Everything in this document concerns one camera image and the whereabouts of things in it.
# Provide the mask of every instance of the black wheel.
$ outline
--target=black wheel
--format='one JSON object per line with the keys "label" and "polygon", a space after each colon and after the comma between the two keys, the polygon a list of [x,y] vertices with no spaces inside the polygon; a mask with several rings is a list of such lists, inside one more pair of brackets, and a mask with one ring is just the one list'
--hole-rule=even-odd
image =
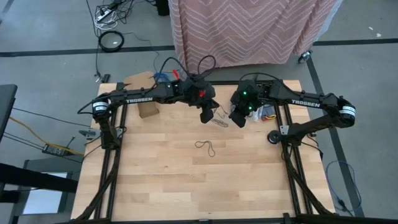
{"label": "black wheel", "polygon": [[282,135],[279,131],[273,130],[268,134],[267,139],[271,144],[278,144],[282,140]]}
{"label": "black wheel", "polygon": [[312,50],[308,50],[308,51],[302,53],[301,56],[298,58],[298,63],[306,62],[308,59],[311,58],[311,54],[312,54]]}

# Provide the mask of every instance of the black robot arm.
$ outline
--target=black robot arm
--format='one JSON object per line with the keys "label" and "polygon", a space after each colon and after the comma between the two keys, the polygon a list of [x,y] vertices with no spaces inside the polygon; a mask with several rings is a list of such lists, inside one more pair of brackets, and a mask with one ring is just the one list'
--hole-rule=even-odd
{"label": "black robot arm", "polygon": [[215,95],[214,87],[209,82],[191,78],[185,81],[158,83],[149,89],[122,89],[104,93],[93,100],[93,118],[101,129],[101,146],[110,150],[120,147],[116,128],[111,125],[109,118],[121,105],[150,101],[162,104],[182,102],[201,108],[200,120],[202,123],[207,123],[213,118],[211,109],[219,107],[219,104],[213,100]]}
{"label": "black robot arm", "polygon": [[320,118],[303,124],[281,126],[280,131],[272,131],[268,138],[273,144],[285,140],[293,146],[299,146],[306,134],[330,127],[347,128],[355,122],[355,107],[342,96],[337,97],[332,93],[319,95],[293,91],[280,80],[271,80],[261,85],[255,84],[253,80],[241,81],[231,102],[235,105],[235,109],[229,117],[241,128],[246,122],[245,117],[264,104],[278,106],[293,104],[326,111],[326,115]]}

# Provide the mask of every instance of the wooden tabletop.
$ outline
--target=wooden tabletop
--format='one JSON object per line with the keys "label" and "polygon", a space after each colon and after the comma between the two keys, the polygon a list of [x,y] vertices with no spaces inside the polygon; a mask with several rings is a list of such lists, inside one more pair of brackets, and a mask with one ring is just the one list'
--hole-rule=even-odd
{"label": "wooden tabletop", "polygon": [[[285,83],[301,90],[298,80]],[[115,88],[116,84],[101,84],[99,94]],[[215,100],[229,112],[236,86],[215,89]],[[112,221],[277,218],[284,212],[294,216],[281,146],[266,139],[277,129],[276,119],[247,119],[245,127],[238,128],[228,115],[220,117],[223,112],[219,108],[220,115],[215,118],[229,124],[223,128],[212,122],[202,124],[201,110],[195,107],[183,103],[157,106],[160,114],[144,119],[139,117],[137,105],[128,106]],[[305,107],[290,105],[290,111],[293,122],[310,119]],[[195,147],[196,141],[207,140],[213,143],[215,157],[208,155],[207,146]],[[307,138],[303,142],[314,144]],[[86,154],[99,144],[100,140],[89,144]],[[318,151],[309,146],[299,149],[308,186],[333,212]],[[72,218],[84,211],[97,192],[103,157],[104,150],[99,148],[84,160]]]}

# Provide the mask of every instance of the patterned fabric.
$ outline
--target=patterned fabric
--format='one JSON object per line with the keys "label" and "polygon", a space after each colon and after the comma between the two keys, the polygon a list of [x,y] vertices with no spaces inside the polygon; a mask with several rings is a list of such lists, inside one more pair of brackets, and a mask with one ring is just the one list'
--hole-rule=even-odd
{"label": "patterned fabric", "polygon": [[[336,0],[169,0],[174,46],[190,72],[285,63],[308,50]],[[201,70],[213,62],[205,60]]]}

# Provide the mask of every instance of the gray floor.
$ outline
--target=gray floor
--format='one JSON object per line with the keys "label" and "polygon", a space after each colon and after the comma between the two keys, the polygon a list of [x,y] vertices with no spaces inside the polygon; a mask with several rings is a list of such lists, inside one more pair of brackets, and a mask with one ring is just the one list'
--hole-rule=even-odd
{"label": "gray floor", "polygon": [[[0,0],[0,9],[6,2]],[[102,1],[89,2],[94,7]],[[377,33],[382,35],[381,38],[396,38],[397,8],[398,1],[395,0],[345,0],[328,32],[320,40],[376,39]],[[159,17],[155,8],[147,3],[137,4],[128,23],[120,24],[118,30],[133,31],[141,39],[149,39],[152,45],[173,44],[169,17]],[[138,41],[133,35],[126,36],[126,47],[148,45],[148,42]],[[14,0],[0,25],[0,52],[95,47],[96,37],[86,3],[82,0]],[[347,161],[356,171],[365,215],[398,218],[398,140],[394,136],[398,44],[314,47],[313,50],[313,61],[324,91],[344,95],[358,110],[356,125],[339,129],[338,132]],[[164,59],[171,55],[175,52],[160,52],[156,67],[159,69]],[[153,70],[155,56],[154,52],[100,54],[99,70],[112,74],[111,82],[120,82],[129,75]],[[292,55],[284,65],[222,68],[209,80],[238,79],[244,73],[262,71],[283,79],[298,79],[303,89],[315,92],[307,66],[298,65],[296,61],[297,56]],[[19,87],[15,107],[82,124],[90,123],[89,116],[77,115],[76,111],[96,96],[98,84],[93,77],[94,54],[0,58],[0,68],[0,84],[15,83]],[[316,118],[321,112],[311,110],[310,115]],[[71,148],[80,152],[84,149],[84,139],[77,132],[81,129],[78,126],[19,111],[13,111],[12,116],[32,126],[44,139],[57,144],[66,144],[72,136],[76,136]],[[25,129],[11,121],[6,131],[36,142]],[[320,131],[318,141],[325,153],[326,167],[336,159],[328,131]],[[3,139],[0,143],[0,162],[6,164],[22,167],[26,159],[48,157],[9,139]],[[69,171],[78,169],[78,164],[68,167]],[[337,166],[332,167],[330,178],[339,196],[349,204]],[[73,195],[70,195],[67,209],[62,214],[24,216],[19,223],[66,221],[72,201]],[[8,204],[0,204],[0,223],[8,222],[11,209]]]}

